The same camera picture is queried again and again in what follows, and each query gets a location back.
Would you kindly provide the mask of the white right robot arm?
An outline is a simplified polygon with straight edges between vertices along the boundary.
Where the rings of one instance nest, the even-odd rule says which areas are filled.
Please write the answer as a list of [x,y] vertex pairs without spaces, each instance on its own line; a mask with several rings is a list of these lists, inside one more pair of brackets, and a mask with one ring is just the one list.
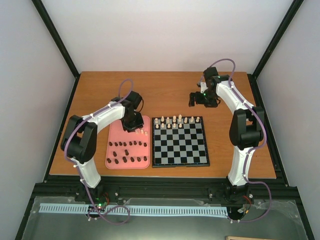
[[234,146],[230,172],[230,185],[240,187],[248,183],[250,162],[256,148],[266,135],[265,112],[254,106],[240,93],[229,75],[220,75],[215,67],[203,72],[204,81],[197,83],[199,91],[189,94],[188,106],[203,105],[216,108],[221,101],[232,113],[229,139]]

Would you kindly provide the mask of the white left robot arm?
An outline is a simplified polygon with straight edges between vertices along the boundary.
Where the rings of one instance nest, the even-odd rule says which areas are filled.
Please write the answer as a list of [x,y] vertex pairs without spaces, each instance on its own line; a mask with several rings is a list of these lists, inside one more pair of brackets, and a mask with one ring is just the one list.
[[95,165],[98,133],[120,120],[125,132],[134,132],[144,125],[142,114],[137,111],[142,96],[131,91],[125,97],[115,97],[103,108],[85,115],[69,118],[60,148],[64,157],[75,164],[80,181],[87,187],[86,195],[92,201],[103,198],[104,188],[99,185],[101,176]]

